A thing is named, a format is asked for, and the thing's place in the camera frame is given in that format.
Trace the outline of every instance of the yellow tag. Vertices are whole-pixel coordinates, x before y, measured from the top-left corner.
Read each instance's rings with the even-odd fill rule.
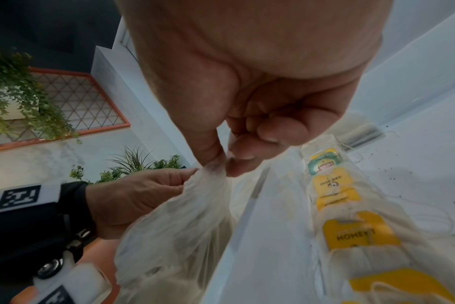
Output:
[[[349,280],[353,291],[371,292],[373,283],[382,282],[411,294],[435,293],[455,303],[455,297],[435,278],[410,268],[367,275]]]
[[[325,149],[324,151],[319,152],[318,154],[315,154],[315,155],[311,156],[311,160],[316,159],[316,158],[318,158],[320,155],[326,154],[326,153],[328,153],[328,152],[333,152],[333,153],[336,153],[336,154],[338,153],[338,152],[336,151],[335,148]]]
[[[319,196],[329,195],[333,187],[346,186],[354,183],[346,168],[336,167],[328,175],[316,175],[312,183]]]
[[[359,196],[356,189],[352,187],[340,187],[340,191],[337,194],[319,197],[316,199],[317,210],[321,211],[327,205],[342,204],[349,201],[360,201],[361,197]]]
[[[331,219],[324,223],[322,230],[329,251],[356,246],[401,245],[379,214],[361,211],[356,216],[358,221],[355,222],[339,223]]]

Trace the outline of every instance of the dark wall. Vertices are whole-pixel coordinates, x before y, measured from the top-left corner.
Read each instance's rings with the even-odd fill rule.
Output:
[[[29,53],[36,67],[88,72],[120,19],[112,0],[0,1],[0,45]]]

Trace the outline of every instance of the potted plant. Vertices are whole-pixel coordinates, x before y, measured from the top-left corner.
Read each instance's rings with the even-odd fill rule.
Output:
[[[6,119],[25,118],[43,138],[75,135],[74,128],[29,72],[31,57],[0,49],[0,133],[9,133]]]
[[[130,149],[128,147],[124,147],[123,155],[114,154],[113,159],[109,159],[109,161],[117,164],[116,167],[111,167],[110,171],[103,171],[99,174],[100,179],[95,182],[103,183],[108,182],[111,180],[116,180],[124,175],[128,175],[134,172],[142,171],[142,170],[154,170],[154,169],[163,169],[163,168],[174,168],[179,169],[181,164],[179,164],[179,159],[181,158],[179,155],[173,155],[169,158],[169,160],[161,159],[156,160],[153,162],[146,163],[146,159],[150,153],[147,155],[143,155],[144,150],[139,151],[139,147]],[[84,168],[81,166],[77,166],[73,168],[69,173],[71,178],[77,180],[83,180],[84,177]]]

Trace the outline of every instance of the plastic bag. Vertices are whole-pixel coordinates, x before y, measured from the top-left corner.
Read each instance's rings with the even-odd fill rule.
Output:
[[[197,304],[231,237],[231,185],[203,168],[174,197],[138,219],[114,258],[116,304]]]

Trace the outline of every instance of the hand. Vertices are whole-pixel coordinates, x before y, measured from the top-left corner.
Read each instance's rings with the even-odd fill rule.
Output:
[[[183,192],[183,184],[197,169],[144,170],[118,180],[89,185],[86,201],[103,239],[120,238],[141,216]]]
[[[391,0],[118,0],[149,86],[201,165],[229,176],[338,120],[381,45]]]

